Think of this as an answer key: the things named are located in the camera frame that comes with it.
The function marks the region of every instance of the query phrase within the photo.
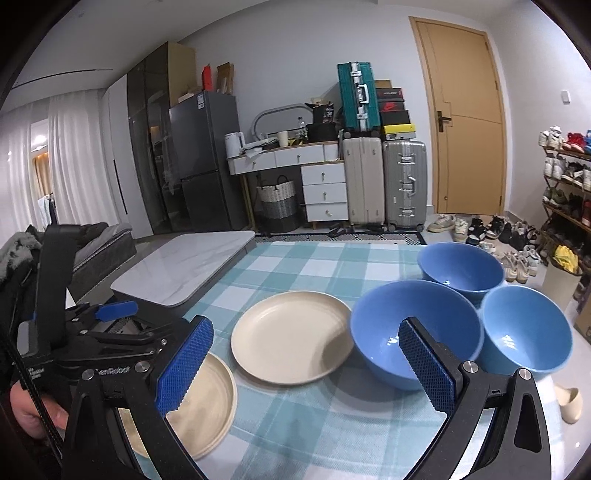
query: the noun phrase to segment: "white wardrobe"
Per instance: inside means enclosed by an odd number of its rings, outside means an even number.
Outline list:
[[[134,238],[151,236],[154,233],[139,189],[129,135],[127,75],[111,85],[102,99],[102,135],[119,218],[131,224]]]

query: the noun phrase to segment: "white curtain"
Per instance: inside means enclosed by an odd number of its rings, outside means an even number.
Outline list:
[[[60,223],[119,223],[100,134],[98,90],[49,101],[49,159]]]
[[[0,245],[30,225],[42,228],[31,156],[31,114],[25,105],[0,117]]]

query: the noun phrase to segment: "door mat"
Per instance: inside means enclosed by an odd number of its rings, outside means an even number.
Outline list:
[[[288,235],[272,235],[255,237],[257,243],[268,242],[384,242],[397,245],[427,245],[423,236],[418,232],[395,232],[370,235],[367,233],[346,233],[331,238],[326,233],[292,233]]]

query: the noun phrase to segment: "cream plate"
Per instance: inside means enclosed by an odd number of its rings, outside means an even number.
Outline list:
[[[197,460],[226,436],[236,414],[238,392],[234,376],[216,355],[208,353],[178,410],[166,419],[189,455]],[[129,410],[119,409],[133,450],[149,458]]]
[[[325,293],[280,293],[242,315],[232,332],[232,353],[244,370],[266,382],[311,382],[351,353],[350,315],[347,305]]]

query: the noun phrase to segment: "checkered tablecloth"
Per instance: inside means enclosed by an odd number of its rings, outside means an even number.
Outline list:
[[[231,368],[238,410],[224,441],[197,464],[210,480],[402,479],[442,425],[424,392],[377,381],[354,350],[329,376],[275,388],[253,379],[230,351],[232,329],[255,303],[290,290],[325,292],[353,307],[361,295],[401,278],[421,278],[420,246],[363,242],[259,244],[185,315],[215,328],[212,352]],[[560,412],[550,377],[538,383],[552,450],[553,479],[564,471]],[[454,478],[470,470],[491,420],[485,411]],[[158,478],[148,460],[145,473]]]

